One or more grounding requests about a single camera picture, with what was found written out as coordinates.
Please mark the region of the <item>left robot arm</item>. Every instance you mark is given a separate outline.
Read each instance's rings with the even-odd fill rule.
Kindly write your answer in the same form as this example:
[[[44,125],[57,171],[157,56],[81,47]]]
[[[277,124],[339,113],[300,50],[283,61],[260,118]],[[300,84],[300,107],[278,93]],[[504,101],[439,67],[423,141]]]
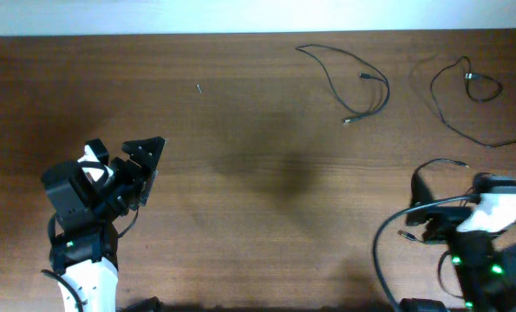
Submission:
[[[111,158],[99,139],[85,143],[79,159],[64,161],[41,177],[55,212],[48,221],[50,269],[67,311],[115,311],[118,243],[114,221],[147,204],[166,139],[122,144],[125,159]]]

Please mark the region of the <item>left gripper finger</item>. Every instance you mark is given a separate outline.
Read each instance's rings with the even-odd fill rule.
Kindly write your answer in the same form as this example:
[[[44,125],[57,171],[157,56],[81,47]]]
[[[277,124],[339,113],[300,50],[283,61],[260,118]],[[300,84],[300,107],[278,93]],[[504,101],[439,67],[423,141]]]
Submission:
[[[154,173],[160,161],[166,140],[160,136],[144,140],[130,140],[122,144],[121,150],[142,169]]]
[[[157,170],[153,171],[153,173],[144,182],[139,196],[139,206],[145,206],[147,204],[147,201],[153,188],[153,183],[157,178],[158,173],[159,172]]]

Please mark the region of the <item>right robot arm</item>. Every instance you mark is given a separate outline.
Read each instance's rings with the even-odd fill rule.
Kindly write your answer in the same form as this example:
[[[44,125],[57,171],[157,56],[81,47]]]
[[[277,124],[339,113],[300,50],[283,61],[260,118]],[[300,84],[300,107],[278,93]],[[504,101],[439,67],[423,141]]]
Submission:
[[[445,244],[462,299],[473,311],[516,309],[516,285],[493,240],[516,223],[516,179],[479,172],[461,205],[443,206],[423,179],[413,177],[413,212],[405,225],[423,224],[424,244]]]

